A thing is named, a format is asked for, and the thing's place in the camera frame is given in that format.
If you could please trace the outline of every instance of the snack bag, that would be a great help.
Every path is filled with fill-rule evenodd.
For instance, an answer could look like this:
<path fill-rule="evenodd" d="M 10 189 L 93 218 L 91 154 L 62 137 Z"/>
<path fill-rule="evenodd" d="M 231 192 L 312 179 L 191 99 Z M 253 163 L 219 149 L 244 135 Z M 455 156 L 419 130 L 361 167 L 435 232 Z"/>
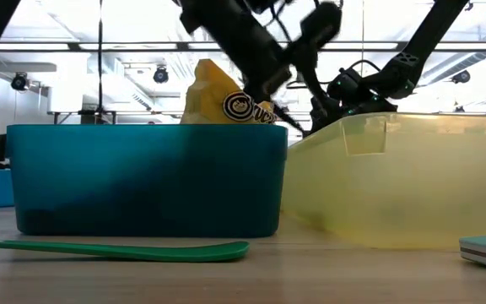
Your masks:
<path fill-rule="evenodd" d="M 181 123 L 274 123 L 273 104 L 252 102 L 237 83 L 211 59 L 201 59 L 196 80 L 186 92 Z"/>

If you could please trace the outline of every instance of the ceiling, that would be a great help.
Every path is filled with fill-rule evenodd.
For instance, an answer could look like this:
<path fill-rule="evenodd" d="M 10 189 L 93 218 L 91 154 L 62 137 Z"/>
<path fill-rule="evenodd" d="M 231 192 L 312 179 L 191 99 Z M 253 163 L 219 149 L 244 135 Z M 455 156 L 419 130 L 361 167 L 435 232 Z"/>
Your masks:
<path fill-rule="evenodd" d="M 432 0 L 347 0 L 343 4 L 342 29 L 336 41 L 353 41 L 356 49 L 383 46 L 381 41 L 407 41 L 429 12 Z M 456 44 L 456 52 L 433 53 L 424 68 L 420 81 L 426 86 L 417 94 L 398 101 L 402 111 L 451 111 L 453 104 L 467 105 L 467 111 L 486 111 L 486 52 L 470 52 L 473 42 L 486 42 L 486 1 L 472 1 L 473 8 L 459 16 L 443 41 L 464 41 Z M 295 0 L 281 15 L 292 37 L 300 34 L 299 22 L 314 7 L 311 0 Z M 188 35 L 180 21 L 181 9 L 170 0 L 105 0 L 103 24 L 105 43 L 133 42 L 127 45 L 139 49 L 145 43 L 170 41 L 212 41 L 209 35 L 197 30 Z M 98 39 L 98 0 L 22 0 L 16 14 L 5 30 L 0 43 L 4 42 L 96 42 Z M 271 15 L 266 12 L 257 16 L 266 24 Z M 278 41 L 286 41 L 276 24 L 268 27 Z M 321 81 L 333 79 L 340 68 L 365 58 L 384 66 L 395 55 L 391 52 L 322 52 L 317 68 Z M 237 68 L 222 52 L 111 52 L 125 67 L 127 79 L 145 95 L 159 102 L 162 111 L 182 111 L 186 87 L 194 80 L 193 70 L 201 58 L 212 58 L 232 78 L 240 77 Z M 61 52 L 0 52 L 0 62 L 52 62 L 58 66 L 67 64 L 81 53 Z M 152 80 L 158 64 L 167 66 L 170 80 L 156 84 Z M 467 69 L 472 78 L 466 84 L 447 82 L 455 69 Z M 373 73 L 367 66 L 363 74 Z M 57 85 L 57 77 L 49 73 L 32 74 L 31 77 L 48 86 Z M 96 83 L 90 78 L 85 94 L 95 97 Z M 291 112 L 309 111 L 310 95 L 306 90 L 282 88 L 275 96 L 288 105 Z"/>

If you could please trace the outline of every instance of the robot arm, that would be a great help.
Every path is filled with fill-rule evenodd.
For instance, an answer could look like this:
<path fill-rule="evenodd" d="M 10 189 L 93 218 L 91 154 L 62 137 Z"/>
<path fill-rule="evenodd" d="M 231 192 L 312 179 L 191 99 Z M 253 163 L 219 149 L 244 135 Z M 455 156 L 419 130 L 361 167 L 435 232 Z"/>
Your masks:
<path fill-rule="evenodd" d="M 413 93 L 425 62 L 467 3 L 468 0 L 435 0 L 406 47 L 380 72 L 362 78 L 352 67 L 365 60 L 341 69 L 327 86 L 327 94 L 341 101 L 342 106 L 337 103 L 335 109 L 327 113 L 313 110 L 312 132 L 346 116 L 397 111 L 386 98 L 402 99 Z"/>

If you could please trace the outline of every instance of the wooden table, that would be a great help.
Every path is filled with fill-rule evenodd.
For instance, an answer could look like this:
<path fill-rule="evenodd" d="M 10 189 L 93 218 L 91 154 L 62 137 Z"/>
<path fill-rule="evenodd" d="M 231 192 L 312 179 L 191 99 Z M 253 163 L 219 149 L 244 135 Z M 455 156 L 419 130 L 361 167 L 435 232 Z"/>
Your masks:
<path fill-rule="evenodd" d="M 215 240 L 30 237 L 0 209 L 0 239 L 186 246 Z M 458 252 L 380 251 L 283 219 L 237 263 L 114 262 L 0 250 L 0 304 L 486 303 L 486 268 Z"/>

